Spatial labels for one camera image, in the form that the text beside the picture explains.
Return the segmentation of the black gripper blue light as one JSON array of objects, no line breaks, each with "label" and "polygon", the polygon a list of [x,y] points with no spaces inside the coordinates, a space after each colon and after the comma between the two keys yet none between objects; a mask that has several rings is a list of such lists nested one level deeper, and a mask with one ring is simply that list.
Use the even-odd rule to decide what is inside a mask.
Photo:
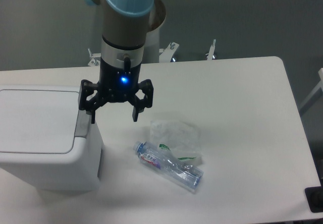
[{"label": "black gripper blue light", "polygon": [[[95,112],[104,106],[108,100],[110,102],[128,101],[133,106],[133,122],[137,122],[140,113],[145,108],[151,108],[153,104],[154,87],[150,79],[140,83],[141,64],[129,68],[125,71],[124,67],[114,67],[102,58],[100,59],[99,81],[92,83],[89,80],[81,80],[78,108],[91,116],[91,123],[95,123]],[[136,93],[141,91],[143,97],[139,98]]]}]

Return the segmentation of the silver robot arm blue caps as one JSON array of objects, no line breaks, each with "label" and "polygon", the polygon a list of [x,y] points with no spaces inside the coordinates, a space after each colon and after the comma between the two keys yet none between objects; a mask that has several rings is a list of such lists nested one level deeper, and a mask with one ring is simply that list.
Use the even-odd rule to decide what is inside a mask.
[{"label": "silver robot arm blue caps", "polygon": [[106,103],[129,102],[132,118],[153,103],[153,84],[139,82],[149,18],[154,0],[85,0],[103,11],[99,80],[80,83],[79,110],[95,123],[95,112]]}]

